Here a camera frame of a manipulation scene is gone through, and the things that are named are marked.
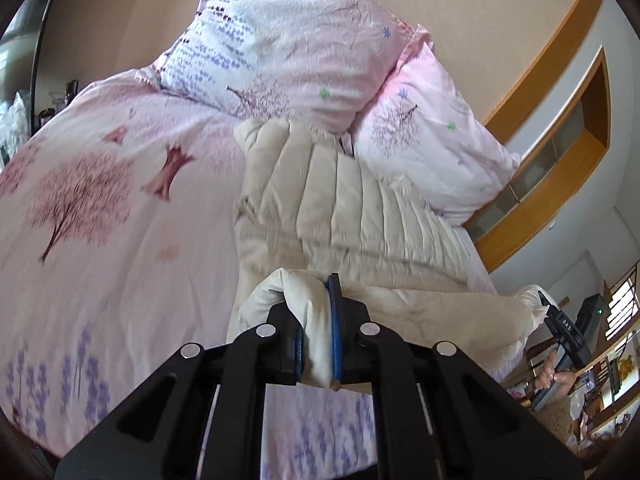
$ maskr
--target silver screw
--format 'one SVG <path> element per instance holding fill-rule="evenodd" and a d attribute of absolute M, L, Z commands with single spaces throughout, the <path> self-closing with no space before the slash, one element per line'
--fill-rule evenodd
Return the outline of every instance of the silver screw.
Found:
<path fill-rule="evenodd" d="M 185 359 L 191 359 L 192 357 L 196 357 L 200 353 L 200 346 L 196 345 L 196 343 L 187 343 L 182 348 L 180 348 L 180 355 Z"/>
<path fill-rule="evenodd" d="M 449 341 L 440 341 L 436 345 L 436 351 L 440 355 L 444 355 L 445 357 L 451 357 L 455 355 L 458 351 L 458 347 Z"/>
<path fill-rule="evenodd" d="M 360 325 L 360 331 L 364 335 L 376 335 L 380 332 L 380 327 L 375 323 L 368 322 Z"/>
<path fill-rule="evenodd" d="M 271 337 L 276 333 L 276 327 L 270 325 L 269 323 L 265 323 L 256 328 L 255 333 L 257 333 L 257 335 L 259 335 L 260 337 Z"/>

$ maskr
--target pillowcase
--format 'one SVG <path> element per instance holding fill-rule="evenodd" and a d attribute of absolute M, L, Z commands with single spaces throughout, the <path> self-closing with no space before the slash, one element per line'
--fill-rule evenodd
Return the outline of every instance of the pillowcase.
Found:
<path fill-rule="evenodd" d="M 418 27 L 352 129 L 354 153 L 377 176 L 408 176 L 436 213 L 462 225 L 520 165 L 474 117 Z"/>
<path fill-rule="evenodd" d="M 238 118 L 343 133 L 413 33 L 374 0 L 201 0 L 155 65 L 165 89 Z"/>

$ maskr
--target red tree print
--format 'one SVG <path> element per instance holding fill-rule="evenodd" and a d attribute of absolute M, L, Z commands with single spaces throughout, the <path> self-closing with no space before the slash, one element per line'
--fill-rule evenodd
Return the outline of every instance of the red tree print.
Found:
<path fill-rule="evenodd" d="M 127 221 L 132 164 L 112 153 L 87 152 L 41 177 L 27 218 L 32 227 L 52 229 L 42 263 L 60 240 L 103 246 L 114 226 Z"/>
<path fill-rule="evenodd" d="M 180 146 L 166 146 L 166 161 L 160 173 L 153 177 L 148 184 L 142 187 L 142 191 L 151 196 L 157 196 L 160 200 L 169 202 L 169 188 L 174 181 L 176 173 L 194 157 L 182 152 Z"/>
<path fill-rule="evenodd" d="M 414 112 L 418 105 L 408 108 L 402 101 L 392 100 L 376 114 L 371 139 L 389 158 L 398 149 L 407 148 L 418 140 L 418 126 Z"/>
<path fill-rule="evenodd" d="M 282 93 L 282 83 L 277 80 L 268 84 L 261 76 L 257 76 L 247 90 L 234 90 L 229 86 L 226 89 L 240 99 L 236 116 L 241 119 L 273 119 L 287 116 L 289 101 Z"/>
<path fill-rule="evenodd" d="M 27 167 L 36 160 L 43 137 L 33 137 L 21 147 L 0 173 L 0 196 L 11 194 L 18 189 L 27 176 Z"/>
<path fill-rule="evenodd" d="M 114 142 L 115 144 L 122 146 L 122 141 L 124 140 L 124 136 L 127 135 L 128 131 L 129 129 L 124 124 L 121 124 L 115 130 L 106 134 L 102 138 L 102 142 Z"/>

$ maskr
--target beige wall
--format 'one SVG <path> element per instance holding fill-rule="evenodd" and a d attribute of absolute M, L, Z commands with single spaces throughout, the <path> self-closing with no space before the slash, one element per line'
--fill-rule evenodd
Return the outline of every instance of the beige wall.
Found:
<path fill-rule="evenodd" d="M 379 0 L 433 34 L 438 58 L 484 118 L 575 0 Z M 187 27 L 198 0 L 55 0 L 39 75 L 81 85 L 143 66 Z"/>

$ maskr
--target human hand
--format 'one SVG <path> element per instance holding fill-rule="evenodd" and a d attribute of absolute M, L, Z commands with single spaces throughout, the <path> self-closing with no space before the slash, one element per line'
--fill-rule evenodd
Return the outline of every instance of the human hand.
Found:
<path fill-rule="evenodd" d="M 566 395 L 569 393 L 569 390 L 572 386 L 574 386 L 575 380 L 577 376 L 570 370 L 566 370 L 564 372 L 556 372 L 554 369 L 554 362 L 556 361 L 556 357 L 558 352 L 556 350 L 552 350 L 549 357 L 546 358 L 545 363 L 542 367 L 542 371 L 536 377 L 536 388 L 550 388 L 552 381 L 560 384 L 560 387 L 556 390 L 553 397 L 551 397 L 551 402 L 557 402 L 558 400 L 564 399 Z"/>

